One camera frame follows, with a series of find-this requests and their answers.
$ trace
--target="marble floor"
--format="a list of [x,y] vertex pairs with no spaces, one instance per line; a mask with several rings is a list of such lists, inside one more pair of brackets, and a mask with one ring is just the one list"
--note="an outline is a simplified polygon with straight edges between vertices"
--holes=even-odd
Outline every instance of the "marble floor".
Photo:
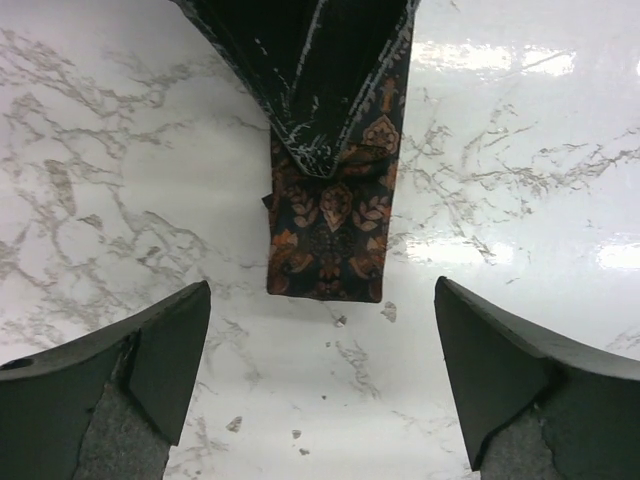
[[167,479],[479,478],[440,275],[640,358],[640,3],[423,0],[380,305],[266,294],[267,123],[174,4],[0,9],[0,363],[209,280]]

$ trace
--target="paisley fabric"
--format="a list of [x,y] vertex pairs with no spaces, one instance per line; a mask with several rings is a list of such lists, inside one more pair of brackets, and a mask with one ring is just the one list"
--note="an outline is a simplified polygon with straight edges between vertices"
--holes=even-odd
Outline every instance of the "paisley fabric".
[[273,193],[267,290],[380,302],[398,169],[412,25],[367,97],[329,179],[305,175],[271,131]]

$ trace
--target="scuffed black edge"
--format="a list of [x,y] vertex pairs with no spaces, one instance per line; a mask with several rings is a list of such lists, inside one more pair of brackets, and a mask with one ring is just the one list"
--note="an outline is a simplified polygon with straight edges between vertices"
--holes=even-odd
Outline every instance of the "scuffed black edge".
[[172,316],[142,327],[128,388],[170,443],[177,445],[209,326],[209,286],[200,284],[173,308]]
[[435,290],[438,330],[473,470],[497,432],[533,403],[555,398],[572,378],[601,378],[616,388],[640,380],[638,361],[529,322],[445,277]]
[[469,463],[478,470],[491,437],[557,384],[553,367],[516,346],[474,311],[445,277],[435,310]]
[[[71,478],[103,387],[132,343],[132,373],[121,387],[177,444],[207,333],[210,294],[206,282],[193,284],[126,320],[0,366],[0,477]],[[160,368],[152,368],[154,362]],[[156,387],[158,394],[150,395]]]

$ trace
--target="patterned fabric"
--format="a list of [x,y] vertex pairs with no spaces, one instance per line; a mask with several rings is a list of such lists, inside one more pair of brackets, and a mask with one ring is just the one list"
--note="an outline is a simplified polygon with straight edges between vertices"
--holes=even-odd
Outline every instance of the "patterned fabric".
[[320,178],[335,175],[357,112],[420,3],[171,1],[227,61],[301,171]]
[[382,300],[412,26],[365,102],[330,179],[304,175],[271,131],[267,290],[316,300]]

